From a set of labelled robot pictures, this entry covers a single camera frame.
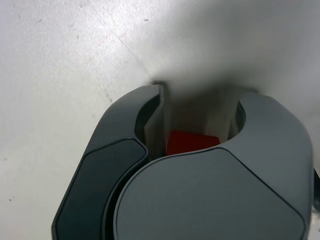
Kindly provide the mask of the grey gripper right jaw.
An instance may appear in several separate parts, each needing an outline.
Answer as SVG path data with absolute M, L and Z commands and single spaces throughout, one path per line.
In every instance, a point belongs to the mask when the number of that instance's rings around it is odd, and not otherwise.
M 269 96 L 244 94 L 242 130 L 212 148 L 153 160 L 124 186 L 116 240 L 305 240 L 313 148 L 303 124 Z

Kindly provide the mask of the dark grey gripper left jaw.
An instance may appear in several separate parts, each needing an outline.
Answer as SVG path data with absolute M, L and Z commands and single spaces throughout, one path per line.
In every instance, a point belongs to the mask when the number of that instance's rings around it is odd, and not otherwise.
M 54 240 L 112 240 L 117 200 L 149 161 L 145 126 L 163 103 L 163 87 L 125 94 L 102 115 L 51 226 Z

